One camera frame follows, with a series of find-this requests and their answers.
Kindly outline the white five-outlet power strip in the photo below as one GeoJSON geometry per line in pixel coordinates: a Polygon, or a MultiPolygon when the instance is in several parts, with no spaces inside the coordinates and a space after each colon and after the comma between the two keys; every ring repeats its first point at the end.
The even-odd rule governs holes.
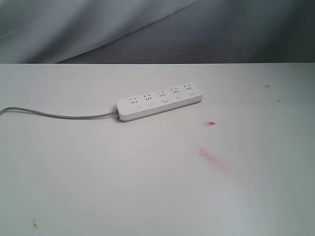
{"type": "Polygon", "coordinates": [[[194,83],[186,83],[120,99],[116,109],[119,119],[127,122],[199,103],[202,98],[194,83]]]}

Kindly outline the grey backdrop cloth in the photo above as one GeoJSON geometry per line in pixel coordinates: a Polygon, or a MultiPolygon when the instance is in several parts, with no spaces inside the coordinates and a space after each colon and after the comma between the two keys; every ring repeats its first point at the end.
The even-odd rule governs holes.
{"type": "Polygon", "coordinates": [[[1,63],[313,62],[312,0],[3,0],[1,63]]]}

